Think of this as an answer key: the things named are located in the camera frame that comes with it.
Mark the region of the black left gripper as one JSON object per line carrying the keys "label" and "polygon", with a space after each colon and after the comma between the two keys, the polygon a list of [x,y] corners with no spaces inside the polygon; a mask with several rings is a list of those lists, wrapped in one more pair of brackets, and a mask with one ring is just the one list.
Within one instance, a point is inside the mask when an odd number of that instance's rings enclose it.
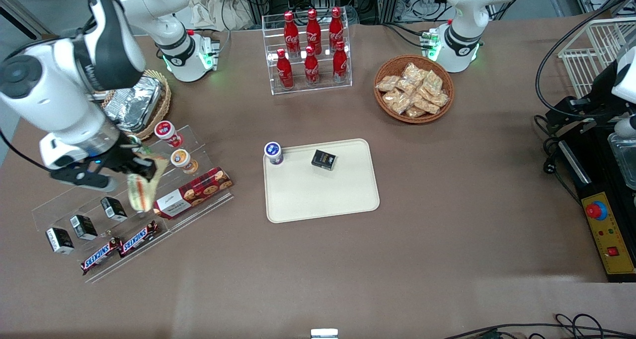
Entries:
{"label": "black left gripper", "polygon": [[[613,61],[593,81],[588,97],[566,96],[546,113],[548,121],[566,121],[564,131],[588,131],[623,115],[625,101],[613,95],[618,62]],[[592,115],[587,112],[592,106]]]}

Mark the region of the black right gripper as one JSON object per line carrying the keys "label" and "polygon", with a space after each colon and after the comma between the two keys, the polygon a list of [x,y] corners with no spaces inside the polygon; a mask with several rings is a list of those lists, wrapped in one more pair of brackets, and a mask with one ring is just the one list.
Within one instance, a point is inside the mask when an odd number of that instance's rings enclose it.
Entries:
{"label": "black right gripper", "polygon": [[157,171],[157,165],[151,158],[138,157],[129,137],[119,137],[111,149],[97,156],[100,165],[117,173],[138,174],[142,178],[152,179]]}

